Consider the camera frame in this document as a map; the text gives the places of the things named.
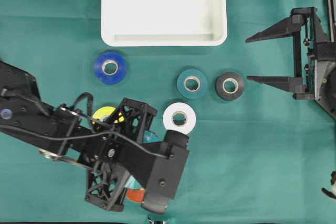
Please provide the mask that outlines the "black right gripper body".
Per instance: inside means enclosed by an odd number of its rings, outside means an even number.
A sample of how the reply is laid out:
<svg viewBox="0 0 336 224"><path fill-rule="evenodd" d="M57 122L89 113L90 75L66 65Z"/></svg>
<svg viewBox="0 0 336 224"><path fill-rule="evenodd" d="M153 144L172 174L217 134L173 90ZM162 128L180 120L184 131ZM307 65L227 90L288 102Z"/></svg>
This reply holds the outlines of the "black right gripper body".
<svg viewBox="0 0 336 224"><path fill-rule="evenodd" d="M294 8L290 14L291 36L295 59L295 81L293 98L297 100L321 101L335 73L335 42L332 42L321 26L315 7ZM305 46L308 47L308 64L305 66L306 84L301 77L301 27L305 26Z"/></svg>

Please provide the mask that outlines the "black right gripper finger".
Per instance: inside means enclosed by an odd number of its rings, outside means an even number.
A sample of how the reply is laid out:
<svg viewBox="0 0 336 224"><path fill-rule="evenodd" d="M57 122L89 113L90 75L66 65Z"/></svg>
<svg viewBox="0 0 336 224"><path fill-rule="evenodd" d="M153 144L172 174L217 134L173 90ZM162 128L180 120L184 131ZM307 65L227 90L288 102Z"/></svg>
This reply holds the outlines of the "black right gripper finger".
<svg viewBox="0 0 336 224"><path fill-rule="evenodd" d="M302 27L302 16L293 15L247 38L245 40L245 43L291 37L295 33L300 32L301 27Z"/></svg>
<svg viewBox="0 0 336 224"><path fill-rule="evenodd" d="M286 92L291 93L306 92L306 86L303 84L302 77L247 76L247 79L261 84L266 84Z"/></svg>

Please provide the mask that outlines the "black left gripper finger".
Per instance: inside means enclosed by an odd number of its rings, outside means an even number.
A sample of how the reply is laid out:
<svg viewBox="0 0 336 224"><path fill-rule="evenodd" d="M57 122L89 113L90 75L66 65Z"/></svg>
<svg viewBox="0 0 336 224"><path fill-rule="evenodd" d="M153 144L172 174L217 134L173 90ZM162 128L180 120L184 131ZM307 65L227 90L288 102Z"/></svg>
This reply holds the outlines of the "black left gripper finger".
<svg viewBox="0 0 336 224"><path fill-rule="evenodd" d="M131 175L125 185L125 188L130 190L140 190L142 189L141 184Z"/></svg>
<svg viewBox="0 0 336 224"><path fill-rule="evenodd" d="M158 141L159 141L159 138L154 132L144 131L143 143L154 143Z"/></svg>

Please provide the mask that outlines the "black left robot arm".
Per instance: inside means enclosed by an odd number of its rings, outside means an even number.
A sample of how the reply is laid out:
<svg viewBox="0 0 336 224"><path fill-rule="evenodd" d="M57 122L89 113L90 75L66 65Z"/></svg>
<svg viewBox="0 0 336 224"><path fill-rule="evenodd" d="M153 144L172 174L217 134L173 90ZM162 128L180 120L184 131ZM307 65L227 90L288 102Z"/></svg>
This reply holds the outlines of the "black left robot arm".
<svg viewBox="0 0 336 224"><path fill-rule="evenodd" d="M130 178L119 162L125 157L122 150L132 147L146 152L141 140L157 111L125 98L100 122L92 117L92 95L85 92L78 97L82 100L87 100L86 113L76 104L54 108L41 101L34 76L1 63L1 131L59 161L71 163L67 152L78 152L73 163L87 171L86 201L106 211L121 212Z"/></svg>

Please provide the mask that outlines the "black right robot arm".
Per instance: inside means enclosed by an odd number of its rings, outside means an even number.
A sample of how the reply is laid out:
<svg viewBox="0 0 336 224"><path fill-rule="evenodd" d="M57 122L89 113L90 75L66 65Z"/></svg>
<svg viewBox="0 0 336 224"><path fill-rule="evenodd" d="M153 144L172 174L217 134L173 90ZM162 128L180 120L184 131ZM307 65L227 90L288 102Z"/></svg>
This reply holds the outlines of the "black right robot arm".
<svg viewBox="0 0 336 224"><path fill-rule="evenodd" d="M335 0L327 0L327 35L316 7L291 10L289 17L254 34L246 42L291 37L294 75L292 77L247 76L248 80L290 92L295 100L314 100L335 118Z"/></svg>

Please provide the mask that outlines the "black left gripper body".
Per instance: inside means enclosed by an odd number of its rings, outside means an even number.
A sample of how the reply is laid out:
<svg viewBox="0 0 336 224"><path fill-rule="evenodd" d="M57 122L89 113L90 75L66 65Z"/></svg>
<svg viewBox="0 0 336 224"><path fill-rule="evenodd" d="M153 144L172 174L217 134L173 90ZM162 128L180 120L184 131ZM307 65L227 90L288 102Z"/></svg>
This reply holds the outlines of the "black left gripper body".
<svg viewBox="0 0 336 224"><path fill-rule="evenodd" d="M139 151L154 157L144 148L143 137L151 127L157 110L150 105L124 98L105 120L90 118L97 137L79 144L79 157L59 156L58 161L86 169L85 201L106 211L122 211L131 173L124 164Z"/></svg>

